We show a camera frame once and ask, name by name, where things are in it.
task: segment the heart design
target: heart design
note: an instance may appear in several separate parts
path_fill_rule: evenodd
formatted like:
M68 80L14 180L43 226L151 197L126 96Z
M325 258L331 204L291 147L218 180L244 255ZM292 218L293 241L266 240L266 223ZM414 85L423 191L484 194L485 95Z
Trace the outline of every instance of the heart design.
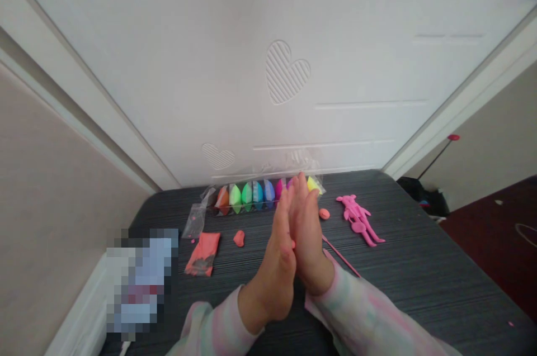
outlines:
M267 51L268 94L273 104L293 99L308 81L311 69L306 60L291 63L291 49L283 40L273 42Z
M235 154L233 152L228 150L218 152L218 148L213 144L203 144L201 146L201 152L215 170L230 167L235 161Z

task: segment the pink stick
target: pink stick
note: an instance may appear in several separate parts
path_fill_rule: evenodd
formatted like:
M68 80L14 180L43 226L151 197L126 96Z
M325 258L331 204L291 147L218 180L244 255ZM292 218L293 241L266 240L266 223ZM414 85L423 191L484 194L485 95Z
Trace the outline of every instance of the pink stick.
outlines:
M336 254L339 256L339 258L341 258L343 260L343 262L345 264L347 264L347 266L356 274L357 277L361 278L360 274L358 273L357 270L355 270L352 265L345 259L345 257L343 255L341 255L341 253L336 250L336 248L328 241L328 239L325 237L325 235L323 235L323 240L326 244L328 244L332 250L334 250L336 252Z

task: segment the clay packet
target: clay packet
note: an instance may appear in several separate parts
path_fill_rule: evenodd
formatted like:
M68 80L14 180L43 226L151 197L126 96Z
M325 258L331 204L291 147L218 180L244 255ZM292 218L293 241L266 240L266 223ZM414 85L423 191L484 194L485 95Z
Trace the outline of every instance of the clay packet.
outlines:
M211 276L219 240L220 233L201 233L200 240L186 264L185 273L194 276Z

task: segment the wrist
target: wrist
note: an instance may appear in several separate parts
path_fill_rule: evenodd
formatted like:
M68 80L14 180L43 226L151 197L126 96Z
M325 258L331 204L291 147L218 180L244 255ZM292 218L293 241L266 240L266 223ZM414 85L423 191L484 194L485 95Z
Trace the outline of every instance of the wrist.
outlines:
M334 281L334 265L323 255L322 259L316 263L315 268L311 268L310 271L310 273L300 276L306 287L306 292L311 296L322 296L328 292Z

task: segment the orange clay ball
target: orange clay ball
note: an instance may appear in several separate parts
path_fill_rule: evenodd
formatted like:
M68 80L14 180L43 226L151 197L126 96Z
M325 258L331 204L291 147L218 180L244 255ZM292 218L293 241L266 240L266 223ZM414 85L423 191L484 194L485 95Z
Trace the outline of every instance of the orange clay ball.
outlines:
M328 212L328 211L327 211L326 209L324 209L324 208L321 208L321 209L319 210L319 216L320 216L322 219L326 220L326 219L328 219L328 218L330 217L330 212Z

